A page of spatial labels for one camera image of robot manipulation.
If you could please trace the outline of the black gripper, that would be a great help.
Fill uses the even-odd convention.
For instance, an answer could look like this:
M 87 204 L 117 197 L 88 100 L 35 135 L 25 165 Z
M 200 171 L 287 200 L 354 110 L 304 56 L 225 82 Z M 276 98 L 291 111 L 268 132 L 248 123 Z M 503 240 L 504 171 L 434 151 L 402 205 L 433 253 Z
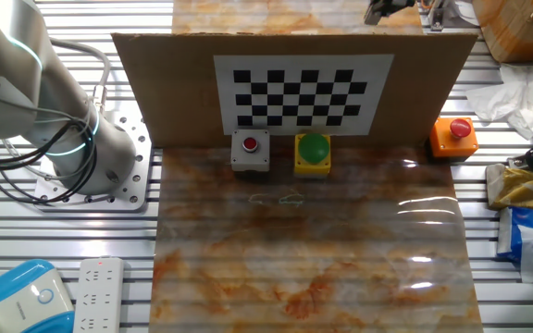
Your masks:
M 372 1 L 364 16 L 364 23 L 366 25 L 378 25 L 381 18 L 387 16 L 391 9 L 404 9 L 415 4 L 416 0 Z

